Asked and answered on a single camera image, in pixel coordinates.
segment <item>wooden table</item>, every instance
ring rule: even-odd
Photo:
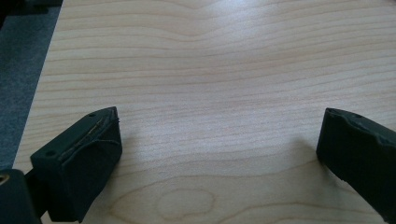
[[[326,107],[396,130],[395,62],[391,0],[64,0],[14,167],[115,105],[86,224],[382,223],[315,149]]]

